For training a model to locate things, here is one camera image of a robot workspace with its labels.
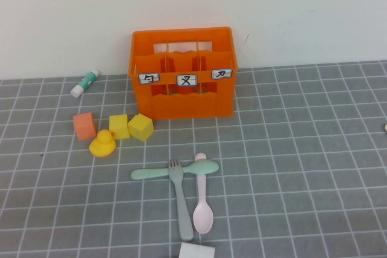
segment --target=toy block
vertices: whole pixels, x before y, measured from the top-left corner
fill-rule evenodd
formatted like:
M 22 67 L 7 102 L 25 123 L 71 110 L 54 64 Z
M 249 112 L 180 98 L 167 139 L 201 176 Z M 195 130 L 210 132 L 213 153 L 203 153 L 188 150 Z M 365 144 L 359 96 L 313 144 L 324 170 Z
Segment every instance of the toy block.
M 97 136 L 96 123 L 90 112 L 73 116 L 73 121 L 74 129 L 79 140 Z
M 128 128 L 128 115 L 112 115 L 109 117 L 109 130 L 114 133 L 114 139 L 126 139 L 131 136 Z
M 129 131 L 131 135 L 141 141 L 145 141 L 153 133 L 153 121 L 152 119 L 138 114 L 133 117 L 128 123 Z

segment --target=mint green spoon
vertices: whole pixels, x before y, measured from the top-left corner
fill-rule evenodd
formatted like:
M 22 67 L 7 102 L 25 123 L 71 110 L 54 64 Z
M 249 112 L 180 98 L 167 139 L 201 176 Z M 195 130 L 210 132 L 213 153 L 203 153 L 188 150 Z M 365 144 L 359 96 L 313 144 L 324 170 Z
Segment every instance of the mint green spoon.
M 197 160 L 189 166 L 183 168 L 183 172 L 193 173 L 195 175 L 207 175 L 216 172 L 219 169 L 219 164 L 214 160 Z M 166 169 L 135 169 L 131 172 L 132 179 L 159 178 L 168 176 L 168 168 Z

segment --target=glue stick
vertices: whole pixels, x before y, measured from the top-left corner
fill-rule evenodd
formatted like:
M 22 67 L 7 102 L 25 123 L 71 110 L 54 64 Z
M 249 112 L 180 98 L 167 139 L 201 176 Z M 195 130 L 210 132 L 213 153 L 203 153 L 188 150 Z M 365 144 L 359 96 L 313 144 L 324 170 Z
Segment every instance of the glue stick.
M 82 95 L 83 92 L 87 88 L 89 88 L 90 84 L 96 80 L 96 78 L 99 76 L 99 71 L 97 69 L 91 70 L 79 83 L 76 85 L 71 91 L 70 94 L 73 95 L 75 98 L 78 98 L 80 95 Z

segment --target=pink spoon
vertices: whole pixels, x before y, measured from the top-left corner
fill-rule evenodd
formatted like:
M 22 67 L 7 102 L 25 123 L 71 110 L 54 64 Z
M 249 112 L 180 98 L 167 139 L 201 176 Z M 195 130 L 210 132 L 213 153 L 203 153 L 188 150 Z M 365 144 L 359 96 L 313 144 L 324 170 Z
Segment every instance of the pink spoon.
M 195 155 L 196 160 L 205 160 L 207 156 L 204 153 Z M 211 230 L 213 223 L 213 213 L 206 202 L 206 175 L 196 175 L 198 186 L 198 205 L 193 212 L 193 225 L 200 234 L 206 234 Z

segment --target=yellow foam cube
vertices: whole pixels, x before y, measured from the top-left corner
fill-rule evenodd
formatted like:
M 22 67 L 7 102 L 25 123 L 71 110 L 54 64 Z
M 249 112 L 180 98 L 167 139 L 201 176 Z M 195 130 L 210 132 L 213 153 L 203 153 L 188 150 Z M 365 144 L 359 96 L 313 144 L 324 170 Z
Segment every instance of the yellow foam cube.
M 126 139 L 131 136 L 128 128 L 128 115 L 112 115 L 109 117 L 109 130 L 114 132 L 114 139 Z
M 153 121 L 152 119 L 138 114 L 133 117 L 128 123 L 129 131 L 131 135 L 141 141 L 145 141 L 153 133 Z

